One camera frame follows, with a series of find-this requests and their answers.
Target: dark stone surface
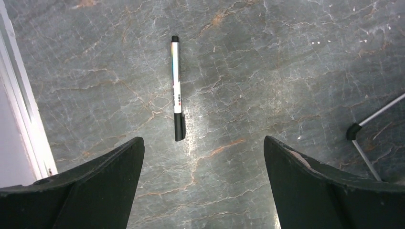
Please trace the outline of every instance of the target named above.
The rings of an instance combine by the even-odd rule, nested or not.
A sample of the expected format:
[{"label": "dark stone surface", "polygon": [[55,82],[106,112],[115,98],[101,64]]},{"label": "dark stone surface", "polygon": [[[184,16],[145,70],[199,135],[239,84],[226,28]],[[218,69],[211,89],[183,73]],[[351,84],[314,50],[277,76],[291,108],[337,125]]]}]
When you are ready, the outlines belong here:
[{"label": "dark stone surface", "polygon": [[[145,139],[133,208],[143,207],[129,228],[279,228],[264,137],[371,177],[346,129],[405,90],[404,1],[6,0],[6,7],[60,171]],[[188,133],[179,143],[173,35],[181,40]],[[403,168],[380,161],[382,177]]]}]

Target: black plastic joint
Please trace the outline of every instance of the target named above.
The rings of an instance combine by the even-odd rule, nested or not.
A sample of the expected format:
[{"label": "black plastic joint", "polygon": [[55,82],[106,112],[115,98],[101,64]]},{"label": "black plastic joint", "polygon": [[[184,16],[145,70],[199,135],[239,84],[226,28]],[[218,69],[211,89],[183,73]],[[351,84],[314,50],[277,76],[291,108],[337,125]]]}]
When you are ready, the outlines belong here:
[{"label": "black plastic joint", "polygon": [[353,141],[356,140],[356,134],[359,132],[363,127],[357,123],[353,123],[346,131],[346,139]]}]

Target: gray marble floor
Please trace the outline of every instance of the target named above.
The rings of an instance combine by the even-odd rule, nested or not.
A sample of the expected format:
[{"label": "gray marble floor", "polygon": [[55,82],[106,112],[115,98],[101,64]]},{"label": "gray marble floor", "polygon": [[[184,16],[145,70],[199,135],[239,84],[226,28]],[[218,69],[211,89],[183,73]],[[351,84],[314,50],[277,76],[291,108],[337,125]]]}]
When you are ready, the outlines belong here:
[{"label": "gray marble floor", "polygon": [[[145,139],[128,228],[280,228],[264,137],[371,177],[345,131],[405,91],[403,0],[5,2],[59,171]],[[405,177],[404,105],[369,124],[372,137],[393,127],[371,153],[393,182]]]}]

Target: white marker with black cap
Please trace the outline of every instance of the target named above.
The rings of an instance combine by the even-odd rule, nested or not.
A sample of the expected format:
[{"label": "white marker with black cap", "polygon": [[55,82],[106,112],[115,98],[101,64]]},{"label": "white marker with black cap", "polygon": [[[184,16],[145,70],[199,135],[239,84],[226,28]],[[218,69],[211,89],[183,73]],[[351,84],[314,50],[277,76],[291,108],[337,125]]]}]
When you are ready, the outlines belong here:
[{"label": "white marker with black cap", "polygon": [[171,67],[174,91],[174,138],[181,141],[186,137],[186,122],[181,108],[181,87],[179,68],[179,37],[171,37]]}]

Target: metal frame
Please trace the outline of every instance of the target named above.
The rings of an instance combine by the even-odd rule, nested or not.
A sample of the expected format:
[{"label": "metal frame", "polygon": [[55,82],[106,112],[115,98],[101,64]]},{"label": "metal frame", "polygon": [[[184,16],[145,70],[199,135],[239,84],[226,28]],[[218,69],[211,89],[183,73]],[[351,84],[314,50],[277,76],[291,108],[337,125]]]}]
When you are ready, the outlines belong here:
[{"label": "metal frame", "polygon": [[359,151],[360,155],[362,156],[363,160],[366,162],[368,168],[370,169],[371,173],[374,175],[375,179],[378,181],[381,181],[380,176],[378,175],[377,171],[374,169],[373,165],[370,163],[369,159],[367,158],[366,154],[363,152],[362,148],[359,146],[359,144],[356,141],[356,133],[361,130],[361,128],[366,125],[369,121],[373,120],[380,114],[382,114],[384,111],[388,110],[390,107],[398,103],[399,101],[403,100],[405,98],[405,93],[400,95],[398,98],[394,99],[391,101],[389,104],[385,105],[383,108],[378,110],[376,113],[372,114],[370,117],[364,119],[361,123],[353,124],[346,133],[346,138],[348,140],[351,140],[353,145],[356,147],[357,151]]},{"label": "metal frame", "polygon": [[58,171],[3,0],[0,14],[0,83],[4,84],[27,158],[39,180]]}]

